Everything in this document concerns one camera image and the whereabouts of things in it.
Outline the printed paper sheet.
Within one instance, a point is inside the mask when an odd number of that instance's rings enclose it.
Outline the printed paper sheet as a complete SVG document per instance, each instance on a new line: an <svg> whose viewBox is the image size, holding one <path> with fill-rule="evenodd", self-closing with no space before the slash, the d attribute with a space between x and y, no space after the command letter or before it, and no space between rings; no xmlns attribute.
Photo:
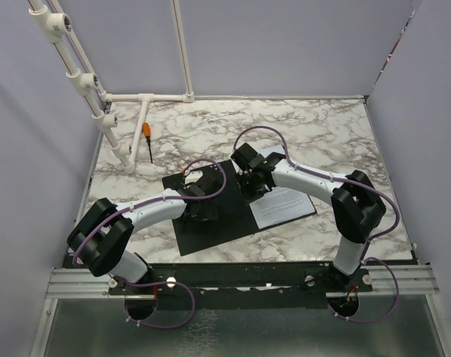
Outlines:
<svg viewBox="0 0 451 357"><path fill-rule="evenodd" d="M249 206L259 230L317 213L307 194L283 187L273 188Z"/></svg>

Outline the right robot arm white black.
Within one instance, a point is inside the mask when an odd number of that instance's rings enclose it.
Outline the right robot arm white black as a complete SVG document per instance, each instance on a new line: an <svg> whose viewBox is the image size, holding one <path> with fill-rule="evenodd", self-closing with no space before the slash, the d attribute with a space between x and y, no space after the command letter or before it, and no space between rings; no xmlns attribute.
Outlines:
<svg viewBox="0 0 451 357"><path fill-rule="evenodd" d="M359 170L346 176L301 167L291 164L289 158L279 152L264 157L249 144L235 149L231 159L239 169L236 179L248 203L281 187L305 193L332 206L341 238L328 281L338 291L352 286L371 233L386 213L369 177Z"/></svg>

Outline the grey black file folder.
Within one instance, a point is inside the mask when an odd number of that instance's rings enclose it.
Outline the grey black file folder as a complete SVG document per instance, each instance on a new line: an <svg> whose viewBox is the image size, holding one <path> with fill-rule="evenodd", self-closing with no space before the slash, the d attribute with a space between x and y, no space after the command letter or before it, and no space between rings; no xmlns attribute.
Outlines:
<svg viewBox="0 0 451 357"><path fill-rule="evenodd" d="M220 163L227 175L224 191L213 199L194 201L172 221L181 256L275 228L317 213L310 197L275 187L259 200L246 203L230 159Z"/></svg>

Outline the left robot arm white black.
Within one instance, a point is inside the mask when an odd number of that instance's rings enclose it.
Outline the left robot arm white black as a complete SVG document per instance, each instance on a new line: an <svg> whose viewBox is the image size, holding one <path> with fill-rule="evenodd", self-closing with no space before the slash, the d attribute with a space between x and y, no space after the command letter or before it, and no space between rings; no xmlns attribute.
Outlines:
<svg viewBox="0 0 451 357"><path fill-rule="evenodd" d="M74 252L72 263L88 269L95 277L109 274L126 281L135 293L146 292L153 280L150 267L139 254L126 250L133 234L159 222L183 215L197 217L225 188L227 177L203 172L196 181L185 176L162 193L146 200L121 205L109 199L97 200L70 232L68 247Z"/></svg>

